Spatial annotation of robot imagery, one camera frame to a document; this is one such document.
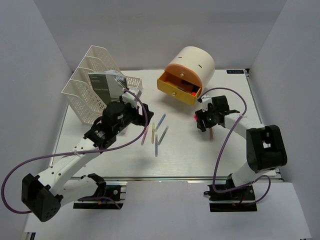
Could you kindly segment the pink cap black highlighter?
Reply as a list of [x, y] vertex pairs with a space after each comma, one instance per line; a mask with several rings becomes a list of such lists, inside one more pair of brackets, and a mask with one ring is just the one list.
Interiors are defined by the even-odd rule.
[[194, 115], [194, 119], [196, 120], [196, 122], [199, 121], [199, 118], [198, 118], [198, 116], [196, 114]]

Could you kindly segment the cream round drawer cabinet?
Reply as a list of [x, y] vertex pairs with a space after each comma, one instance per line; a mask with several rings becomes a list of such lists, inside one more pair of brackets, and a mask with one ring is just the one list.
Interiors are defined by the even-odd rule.
[[180, 64], [193, 70], [205, 88], [215, 72], [215, 61], [209, 53], [195, 46], [184, 47], [169, 64]]

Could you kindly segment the grey setup guide booklet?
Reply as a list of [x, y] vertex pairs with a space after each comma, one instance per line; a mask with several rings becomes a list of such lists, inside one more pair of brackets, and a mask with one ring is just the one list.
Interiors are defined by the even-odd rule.
[[106, 105], [119, 102], [123, 89], [128, 87], [126, 77], [116, 70], [90, 72], [88, 77], [93, 91]]

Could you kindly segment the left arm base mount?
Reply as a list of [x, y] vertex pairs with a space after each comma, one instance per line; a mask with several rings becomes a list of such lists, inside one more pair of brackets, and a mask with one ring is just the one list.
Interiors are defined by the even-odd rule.
[[126, 198], [126, 185], [106, 184], [99, 193], [86, 196], [73, 203], [73, 209], [78, 210], [120, 210]]

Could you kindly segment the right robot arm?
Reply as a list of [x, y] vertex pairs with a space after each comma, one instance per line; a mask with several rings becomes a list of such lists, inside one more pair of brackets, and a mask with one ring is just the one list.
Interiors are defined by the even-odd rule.
[[257, 123], [247, 118], [244, 113], [231, 110], [224, 95], [216, 97], [204, 95], [198, 101], [202, 107], [195, 112], [199, 130], [205, 132], [216, 125], [229, 130], [217, 156], [214, 178], [231, 134], [236, 133], [245, 139], [246, 161], [228, 176], [225, 189], [220, 193], [226, 193], [229, 198], [236, 200], [243, 195], [246, 186], [288, 163], [282, 133], [277, 125]]

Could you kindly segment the yellow slim pastel pen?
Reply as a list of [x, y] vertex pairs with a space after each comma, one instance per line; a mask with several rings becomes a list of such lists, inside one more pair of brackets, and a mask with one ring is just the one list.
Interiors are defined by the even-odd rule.
[[151, 143], [154, 144], [155, 142], [155, 123], [152, 123], [152, 128], [151, 128]]

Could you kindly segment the purple slim pastel pen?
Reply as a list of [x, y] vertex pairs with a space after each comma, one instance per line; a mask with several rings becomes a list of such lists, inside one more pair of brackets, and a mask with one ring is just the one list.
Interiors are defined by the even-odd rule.
[[158, 134], [155, 134], [155, 157], [158, 156]]

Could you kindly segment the blue slim pastel pen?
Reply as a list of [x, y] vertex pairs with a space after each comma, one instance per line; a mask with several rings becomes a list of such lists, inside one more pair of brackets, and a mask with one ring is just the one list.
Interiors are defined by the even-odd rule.
[[165, 117], [166, 117], [166, 114], [164, 113], [163, 116], [161, 117], [161, 119], [159, 120], [158, 124], [155, 127], [155, 132], [160, 128], [160, 126], [161, 126], [162, 122], [164, 121]]

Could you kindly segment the yellow drawer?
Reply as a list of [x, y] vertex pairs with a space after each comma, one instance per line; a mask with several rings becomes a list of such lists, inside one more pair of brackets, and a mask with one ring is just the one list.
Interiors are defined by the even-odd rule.
[[202, 87], [197, 86], [197, 90], [194, 91], [196, 95], [191, 95], [191, 92], [178, 89], [178, 84], [181, 80], [183, 79], [164, 71], [157, 79], [157, 89], [185, 104], [193, 106], [196, 103], [197, 97], [202, 92]]

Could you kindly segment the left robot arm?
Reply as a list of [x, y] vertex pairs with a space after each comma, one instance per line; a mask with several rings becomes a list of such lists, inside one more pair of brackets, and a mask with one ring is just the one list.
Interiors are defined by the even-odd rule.
[[95, 173], [84, 175], [75, 184], [67, 182], [88, 162], [97, 158], [101, 150], [106, 150], [115, 143], [117, 135], [128, 125], [148, 125], [154, 112], [145, 103], [143, 107], [142, 114], [139, 114], [139, 108], [130, 103], [109, 103], [102, 116], [94, 121], [73, 148], [71, 155], [62, 157], [53, 167], [35, 176], [29, 173], [22, 179], [22, 202], [41, 222], [46, 222], [70, 202], [86, 197], [96, 200], [103, 198], [106, 182]]

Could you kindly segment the orange drawer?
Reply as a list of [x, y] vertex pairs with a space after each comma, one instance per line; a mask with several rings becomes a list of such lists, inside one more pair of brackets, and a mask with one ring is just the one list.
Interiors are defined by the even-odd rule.
[[200, 77], [193, 70], [184, 65], [170, 63], [166, 66], [164, 71], [200, 88], [203, 86]]

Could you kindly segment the orange slim pastel pen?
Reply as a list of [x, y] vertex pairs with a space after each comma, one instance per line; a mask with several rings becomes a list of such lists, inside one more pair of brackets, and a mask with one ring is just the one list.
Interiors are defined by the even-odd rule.
[[209, 129], [209, 137], [210, 137], [210, 140], [211, 140], [211, 141], [214, 140], [214, 132], [213, 132], [213, 129], [212, 129], [212, 128]]

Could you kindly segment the green slim pastel pen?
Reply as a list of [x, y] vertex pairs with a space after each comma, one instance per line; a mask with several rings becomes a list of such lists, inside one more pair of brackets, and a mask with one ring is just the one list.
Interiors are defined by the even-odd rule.
[[160, 139], [158, 140], [158, 146], [162, 143], [166, 133], [168, 132], [169, 126], [167, 125], [162, 133], [162, 135], [160, 136]]

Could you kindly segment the white perforated file organizer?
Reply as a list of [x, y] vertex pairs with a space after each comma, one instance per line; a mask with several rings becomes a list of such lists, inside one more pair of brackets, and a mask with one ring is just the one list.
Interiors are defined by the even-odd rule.
[[140, 91], [143, 89], [141, 78], [124, 75], [106, 48], [90, 46], [62, 90], [69, 106], [83, 124], [93, 124], [106, 107], [92, 87], [92, 74], [107, 74], [111, 77], [106, 90], [111, 89], [115, 96], [108, 92], [109, 101], [117, 101], [124, 87], [134, 87]]

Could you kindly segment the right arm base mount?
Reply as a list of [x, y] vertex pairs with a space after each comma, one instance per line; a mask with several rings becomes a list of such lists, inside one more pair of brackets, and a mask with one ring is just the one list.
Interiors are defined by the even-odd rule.
[[217, 193], [213, 185], [208, 185], [208, 190], [203, 195], [209, 198], [211, 213], [240, 213], [257, 212], [256, 196], [252, 186], [225, 192]]

